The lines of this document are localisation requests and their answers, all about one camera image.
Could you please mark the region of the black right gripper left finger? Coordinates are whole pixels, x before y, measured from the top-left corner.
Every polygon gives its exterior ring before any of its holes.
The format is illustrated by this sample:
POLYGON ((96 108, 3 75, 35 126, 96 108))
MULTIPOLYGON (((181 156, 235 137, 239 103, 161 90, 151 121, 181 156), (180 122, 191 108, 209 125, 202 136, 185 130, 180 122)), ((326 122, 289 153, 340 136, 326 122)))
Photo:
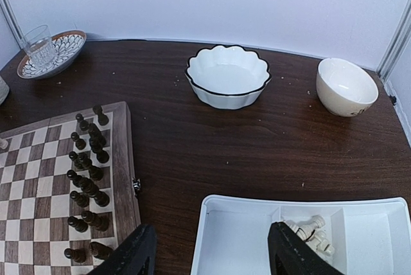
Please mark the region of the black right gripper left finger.
POLYGON ((155 273, 157 233, 153 225, 139 225, 102 264, 89 272, 94 275, 155 273))

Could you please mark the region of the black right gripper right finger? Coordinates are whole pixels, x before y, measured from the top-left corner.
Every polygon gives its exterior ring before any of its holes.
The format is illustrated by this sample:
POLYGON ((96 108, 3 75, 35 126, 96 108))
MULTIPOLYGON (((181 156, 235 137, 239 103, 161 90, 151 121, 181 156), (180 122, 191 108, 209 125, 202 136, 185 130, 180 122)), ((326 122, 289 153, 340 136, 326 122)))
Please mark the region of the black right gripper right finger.
POLYGON ((271 274, 342 274, 312 251, 284 222, 271 224, 267 242, 271 274))

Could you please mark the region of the white chess rook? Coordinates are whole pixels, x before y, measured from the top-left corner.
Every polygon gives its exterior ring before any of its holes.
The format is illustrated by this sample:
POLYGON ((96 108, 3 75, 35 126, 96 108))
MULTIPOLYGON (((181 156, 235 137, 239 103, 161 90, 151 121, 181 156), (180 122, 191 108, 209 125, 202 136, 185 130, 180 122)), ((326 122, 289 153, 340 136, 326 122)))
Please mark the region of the white chess rook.
POLYGON ((5 149, 7 149, 7 147, 8 147, 8 141, 1 138, 0 139, 0 149, 5 150, 5 149))

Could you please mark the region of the pile of white chess pieces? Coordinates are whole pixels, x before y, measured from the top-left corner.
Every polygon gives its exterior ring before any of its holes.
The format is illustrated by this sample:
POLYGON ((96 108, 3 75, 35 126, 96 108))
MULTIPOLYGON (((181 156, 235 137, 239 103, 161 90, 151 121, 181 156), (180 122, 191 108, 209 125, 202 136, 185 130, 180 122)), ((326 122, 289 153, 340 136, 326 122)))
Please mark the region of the pile of white chess pieces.
POLYGON ((324 218, 315 215, 311 220, 302 225, 297 225, 291 220, 286 220, 285 224, 315 253, 321 257, 331 257, 335 253, 335 248, 328 240, 322 228, 326 225, 324 218))

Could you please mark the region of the wooden chess board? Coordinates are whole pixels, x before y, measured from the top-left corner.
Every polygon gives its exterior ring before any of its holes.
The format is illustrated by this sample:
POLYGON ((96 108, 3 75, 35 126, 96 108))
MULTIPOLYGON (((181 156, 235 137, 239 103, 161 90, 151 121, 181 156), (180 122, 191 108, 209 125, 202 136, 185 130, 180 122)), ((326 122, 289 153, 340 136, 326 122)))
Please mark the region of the wooden chess board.
POLYGON ((83 263, 64 256, 67 248, 88 250, 91 242, 116 248, 141 222, 134 181, 131 116, 125 102, 103 106, 109 122, 100 127, 109 160, 100 164, 103 178, 97 187, 109 204, 91 200, 88 210, 106 217, 106 231, 85 232, 69 226, 82 208, 71 198, 75 186, 67 172, 75 165, 73 132, 84 140, 74 113, 3 131, 7 146, 1 151, 1 273, 87 274, 101 260, 88 255, 83 263))

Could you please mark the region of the dark chess pieces row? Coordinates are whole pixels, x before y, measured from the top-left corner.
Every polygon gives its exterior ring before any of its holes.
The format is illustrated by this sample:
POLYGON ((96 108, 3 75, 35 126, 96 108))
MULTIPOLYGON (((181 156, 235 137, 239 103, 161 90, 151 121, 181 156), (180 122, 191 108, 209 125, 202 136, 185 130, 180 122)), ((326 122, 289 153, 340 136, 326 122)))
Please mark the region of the dark chess pieces row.
POLYGON ((93 164, 92 159, 82 150, 89 146, 91 152, 96 156, 99 163, 105 164, 109 161, 109 153, 105 150, 107 140, 95 123, 89 123, 89 140, 85 141, 77 132, 71 133, 71 139, 75 147, 81 152, 71 151, 69 158, 75 169, 67 171, 66 176, 73 186, 81 191, 73 190, 69 194, 73 204, 81 209, 80 217, 70 216, 67 223, 79 233, 91 231, 91 236, 100 236, 110 231, 110 217, 108 214, 97 213, 92 207, 105 208, 110 204, 109 195, 102 191, 97 182, 108 179, 108 171, 93 164))

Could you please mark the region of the dark chess pawn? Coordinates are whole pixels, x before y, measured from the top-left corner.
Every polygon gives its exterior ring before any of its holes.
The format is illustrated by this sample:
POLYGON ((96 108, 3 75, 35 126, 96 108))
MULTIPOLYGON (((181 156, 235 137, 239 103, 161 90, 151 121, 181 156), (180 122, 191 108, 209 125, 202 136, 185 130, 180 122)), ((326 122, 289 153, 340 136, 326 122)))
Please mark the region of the dark chess pawn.
POLYGON ((79 126, 80 130, 81 130, 82 132, 87 132, 88 129, 89 129, 89 122, 88 122, 87 120, 85 120, 84 117, 83 117, 83 115, 80 114, 80 113, 78 113, 78 114, 75 116, 75 118, 76 118, 76 120, 77 120, 77 122, 78 122, 78 126, 79 126))

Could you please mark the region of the dark chess piece corner rook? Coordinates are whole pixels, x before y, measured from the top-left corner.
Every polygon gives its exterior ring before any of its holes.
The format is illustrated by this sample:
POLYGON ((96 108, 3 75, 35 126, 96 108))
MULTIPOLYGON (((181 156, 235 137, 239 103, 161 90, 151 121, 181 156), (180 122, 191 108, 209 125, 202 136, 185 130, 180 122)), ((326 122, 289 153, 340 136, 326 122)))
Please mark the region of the dark chess piece corner rook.
POLYGON ((109 123, 109 118, 103 113, 101 105, 95 105, 92 110, 97 115, 99 125, 105 126, 109 123))

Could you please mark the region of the white plastic divided tray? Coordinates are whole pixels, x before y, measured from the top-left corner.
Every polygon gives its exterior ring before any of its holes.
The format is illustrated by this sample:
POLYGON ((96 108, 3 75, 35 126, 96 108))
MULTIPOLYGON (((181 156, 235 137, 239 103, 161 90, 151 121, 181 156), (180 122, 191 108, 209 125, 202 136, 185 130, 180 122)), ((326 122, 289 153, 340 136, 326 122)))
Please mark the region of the white plastic divided tray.
POLYGON ((343 274, 410 273, 410 215, 401 197, 287 202, 223 195, 202 201, 191 273, 269 274, 275 222, 343 274))

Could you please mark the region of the cream round bowl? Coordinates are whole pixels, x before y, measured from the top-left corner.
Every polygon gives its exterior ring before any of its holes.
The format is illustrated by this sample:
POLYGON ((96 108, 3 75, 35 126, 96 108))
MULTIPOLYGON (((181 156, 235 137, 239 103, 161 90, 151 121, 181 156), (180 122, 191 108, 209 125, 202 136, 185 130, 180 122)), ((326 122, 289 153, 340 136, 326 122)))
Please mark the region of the cream round bowl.
POLYGON ((372 77, 361 67, 341 58, 325 58, 319 62, 316 92, 330 113, 345 118, 364 113, 379 96, 372 77))

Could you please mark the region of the white scalloped bowl black rim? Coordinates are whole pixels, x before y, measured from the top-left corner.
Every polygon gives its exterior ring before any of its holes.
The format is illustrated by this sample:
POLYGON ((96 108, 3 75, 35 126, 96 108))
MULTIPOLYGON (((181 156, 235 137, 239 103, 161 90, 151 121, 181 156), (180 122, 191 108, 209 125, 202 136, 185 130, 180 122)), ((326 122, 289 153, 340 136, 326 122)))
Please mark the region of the white scalloped bowl black rim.
POLYGON ((185 76, 201 102, 222 110, 252 105, 272 79, 268 62, 257 52, 223 45, 190 57, 185 76))

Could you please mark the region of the cream ceramic mug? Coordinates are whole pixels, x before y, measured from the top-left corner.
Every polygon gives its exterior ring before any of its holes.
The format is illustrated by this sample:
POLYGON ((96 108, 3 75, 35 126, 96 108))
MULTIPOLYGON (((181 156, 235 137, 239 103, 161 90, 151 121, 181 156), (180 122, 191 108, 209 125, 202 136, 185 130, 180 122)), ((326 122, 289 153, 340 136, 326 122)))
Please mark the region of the cream ceramic mug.
POLYGON ((10 92, 10 87, 4 81, 4 79, 0 77, 0 105, 2 105, 4 101, 7 99, 9 92, 10 92))

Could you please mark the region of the patterned brown rim plate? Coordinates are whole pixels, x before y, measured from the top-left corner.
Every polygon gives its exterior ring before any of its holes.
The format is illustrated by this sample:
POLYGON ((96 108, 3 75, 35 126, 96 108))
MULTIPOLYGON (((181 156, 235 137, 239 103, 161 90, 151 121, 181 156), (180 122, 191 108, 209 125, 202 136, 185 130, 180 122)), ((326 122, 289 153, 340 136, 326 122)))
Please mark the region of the patterned brown rim plate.
POLYGON ((47 36, 24 45, 26 55, 20 61, 17 75, 22 79, 40 80, 55 76, 70 66, 80 54, 87 35, 71 30, 47 36))

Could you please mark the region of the clear drinking glass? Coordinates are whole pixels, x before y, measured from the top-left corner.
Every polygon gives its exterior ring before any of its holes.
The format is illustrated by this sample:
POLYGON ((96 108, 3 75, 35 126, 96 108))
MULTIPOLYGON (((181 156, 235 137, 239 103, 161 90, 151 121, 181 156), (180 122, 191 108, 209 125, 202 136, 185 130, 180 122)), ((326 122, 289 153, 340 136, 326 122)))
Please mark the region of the clear drinking glass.
POLYGON ((47 24, 40 25, 23 37, 24 50, 37 68, 49 67, 57 57, 47 24))

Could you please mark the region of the right aluminium frame post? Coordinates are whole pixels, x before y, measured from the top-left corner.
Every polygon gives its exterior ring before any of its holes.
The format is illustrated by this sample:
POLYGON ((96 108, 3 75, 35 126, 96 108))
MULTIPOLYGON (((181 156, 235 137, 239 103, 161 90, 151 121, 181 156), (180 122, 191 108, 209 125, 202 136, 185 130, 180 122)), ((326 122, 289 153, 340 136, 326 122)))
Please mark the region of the right aluminium frame post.
POLYGON ((378 77, 383 83, 385 83, 391 76, 409 40, 410 40, 410 0, 407 0, 405 9, 403 10, 398 26, 376 70, 378 77))

